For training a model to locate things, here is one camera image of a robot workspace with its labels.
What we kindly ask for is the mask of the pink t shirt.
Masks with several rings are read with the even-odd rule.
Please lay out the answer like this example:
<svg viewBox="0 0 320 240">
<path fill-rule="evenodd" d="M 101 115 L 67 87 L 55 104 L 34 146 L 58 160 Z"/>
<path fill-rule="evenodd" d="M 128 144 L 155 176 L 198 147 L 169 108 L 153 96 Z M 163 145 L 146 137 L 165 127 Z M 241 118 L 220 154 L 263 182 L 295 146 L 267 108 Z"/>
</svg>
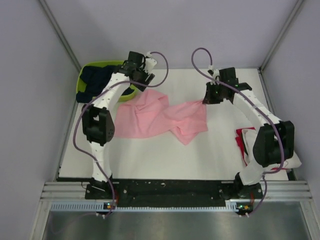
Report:
<svg viewBox="0 0 320 240">
<path fill-rule="evenodd" d="M 207 108 L 201 100 L 170 105 L 167 95 L 148 89 L 119 105 L 114 125 L 117 138 L 146 139 L 171 132 L 188 145 L 208 131 Z"/>
</svg>

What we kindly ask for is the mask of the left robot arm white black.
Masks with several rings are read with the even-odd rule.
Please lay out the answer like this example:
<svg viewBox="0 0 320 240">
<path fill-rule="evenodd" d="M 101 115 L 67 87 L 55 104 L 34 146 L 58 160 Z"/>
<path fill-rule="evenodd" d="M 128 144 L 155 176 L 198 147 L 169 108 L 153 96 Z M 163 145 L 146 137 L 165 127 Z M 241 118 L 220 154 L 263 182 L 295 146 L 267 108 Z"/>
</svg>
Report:
<svg viewBox="0 0 320 240">
<path fill-rule="evenodd" d="M 152 54 L 130 51 L 127 60 L 122 64 L 113 65 L 107 76 L 102 92 L 84 111 L 81 117 L 82 131 L 89 142 L 93 160 L 92 177 L 99 181 L 96 192 L 102 198 L 109 198 L 114 191 L 107 178 L 112 175 L 110 163 L 104 160 L 105 148 L 115 134 L 115 124 L 111 110 L 130 86 L 143 92 L 155 75 L 152 73 L 157 61 Z"/>
</svg>

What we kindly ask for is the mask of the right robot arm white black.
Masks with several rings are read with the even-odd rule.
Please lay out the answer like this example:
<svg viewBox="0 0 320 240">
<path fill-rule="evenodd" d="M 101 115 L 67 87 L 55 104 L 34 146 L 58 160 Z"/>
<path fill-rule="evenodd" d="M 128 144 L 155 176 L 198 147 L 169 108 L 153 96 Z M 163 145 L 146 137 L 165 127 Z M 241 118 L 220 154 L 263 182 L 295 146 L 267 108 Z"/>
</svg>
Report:
<svg viewBox="0 0 320 240">
<path fill-rule="evenodd" d="M 235 68 L 220 69 L 217 75 L 211 69 L 208 73 L 215 79 L 206 83 L 202 103 L 214 105 L 230 101 L 253 126 L 245 130 L 253 136 L 245 143 L 249 162 L 235 175 L 232 192 L 226 195 L 228 198 L 232 195 L 248 198 L 258 190 L 265 173 L 272 174 L 280 170 L 285 160 L 294 155 L 295 127 L 291 121 L 283 121 L 271 113 L 258 100 L 248 83 L 239 82 Z"/>
</svg>

